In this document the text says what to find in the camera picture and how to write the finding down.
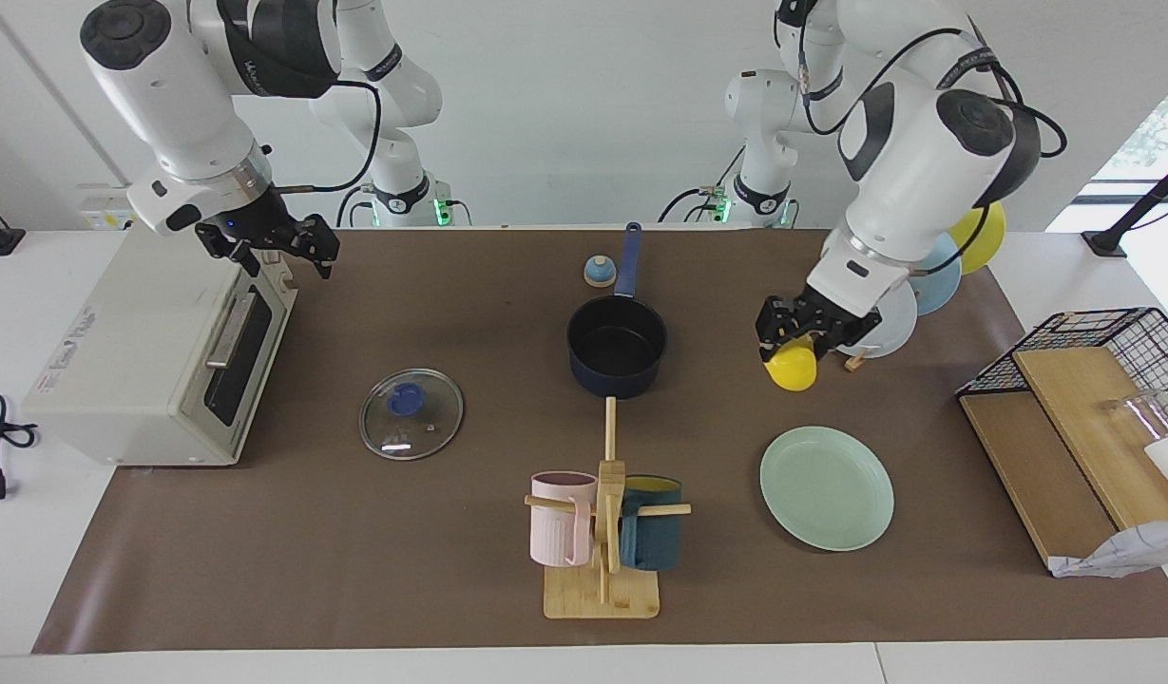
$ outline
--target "light blue plate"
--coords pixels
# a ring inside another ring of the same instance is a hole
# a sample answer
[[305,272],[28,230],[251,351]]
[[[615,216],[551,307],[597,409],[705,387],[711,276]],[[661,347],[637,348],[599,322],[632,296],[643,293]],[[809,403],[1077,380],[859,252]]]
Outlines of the light blue plate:
[[891,480],[874,453],[830,427],[797,427],[762,459],[762,495],[800,540],[853,551],[883,536],[896,507]]
[[[926,260],[918,264],[917,267],[919,270],[933,268],[950,259],[958,251],[960,251],[960,247],[957,246],[954,238],[944,232],[939,237],[939,242],[936,243],[931,256],[926,257]],[[917,315],[932,314],[946,306],[957,295],[957,289],[960,289],[961,271],[961,260],[957,259],[947,268],[940,270],[939,273],[909,278],[910,286],[913,287],[915,292],[918,292]]]

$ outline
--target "white wall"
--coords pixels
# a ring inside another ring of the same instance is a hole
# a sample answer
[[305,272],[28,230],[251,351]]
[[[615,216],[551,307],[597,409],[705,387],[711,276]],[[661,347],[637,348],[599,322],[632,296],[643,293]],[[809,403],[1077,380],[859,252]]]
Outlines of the white wall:
[[0,212],[27,229],[83,228],[81,182],[118,182],[0,16]]
[[[131,176],[148,163],[148,151],[79,60],[76,29],[96,4],[0,0],[0,13]],[[681,0],[385,0],[406,55],[445,92],[442,119],[413,131],[424,161],[488,224],[652,221],[676,191],[714,182],[741,142],[723,113],[728,79],[778,65],[774,5],[728,4],[719,13]],[[1028,103],[1057,117],[1073,139],[1008,201],[1013,229],[1043,230],[1168,91],[1168,0],[967,7]],[[851,81],[864,72],[855,64]],[[274,146],[279,182],[345,181],[360,163],[303,103],[239,99],[237,107]],[[830,224],[853,198],[832,145],[798,142],[801,225]],[[336,200],[291,204],[293,212],[333,214]]]

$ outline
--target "brown table mat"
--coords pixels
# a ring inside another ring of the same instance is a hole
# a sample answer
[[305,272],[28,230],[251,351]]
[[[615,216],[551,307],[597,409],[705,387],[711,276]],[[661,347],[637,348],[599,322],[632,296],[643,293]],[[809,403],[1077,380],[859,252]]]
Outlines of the brown table mat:
[[[334,277],[304,264],[292,323],[242,461],[119,470],[35,652],[418,645],[1168,636],[1160,571],[1051,579],[954,390],[1022,330],[992,275],[965,278],[899,354],[806,393],[776,389],[752,321],[794,294],[822,235],[653,232],[639,294],[669,326],[661,376],[623,402],[632,473],[684,482],[681,564],[655,620],[544,620],[528,559],[528,476],[595,470],[603,402],[571,378],[580,272],[619,232],[343,232]],[[388,462],[359,437],[382,377],[439,369],[466,423],[445,451]],[[757,472],[778,434],[828,425],[891,475],[885,536],[823,553],[780,529]]]

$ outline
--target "white table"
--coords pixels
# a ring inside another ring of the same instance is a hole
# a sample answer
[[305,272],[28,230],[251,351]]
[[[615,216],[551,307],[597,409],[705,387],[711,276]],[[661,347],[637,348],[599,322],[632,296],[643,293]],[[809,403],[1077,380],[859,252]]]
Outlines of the white table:
[[[11,403],[27,393],[121,238],[33,232],[0,259],[0,391]],[[1071,247],[1078,240],[1008,235],[993,272],[1026,328],[1058,310],[1156,306],[1127,261],[1096,259]],[[0,502],[0,682],[572,684],[595,683],[606,671],[653,671],[648,679],[675,684],[732,676],[841,684],[1168,682],[1168,640],[28,656],[112,472],[46,433],[32,451],[7,452],[6,473],[19,490]]]

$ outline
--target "mug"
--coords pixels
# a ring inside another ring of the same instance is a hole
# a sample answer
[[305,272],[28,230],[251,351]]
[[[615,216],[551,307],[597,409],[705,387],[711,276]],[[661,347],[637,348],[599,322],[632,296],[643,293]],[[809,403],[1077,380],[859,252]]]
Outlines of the mug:
[[662,571],[681,554],[681,516],[639,517],[641,507],[681,502],[681,482],[661,475],[631,475],[621,498],[621,564]]
[[531,507],[528,556],[549,567],[576,567],[592,559],[596,475],[547,472],[533,476],[535,497],[575,503],[575,512]]

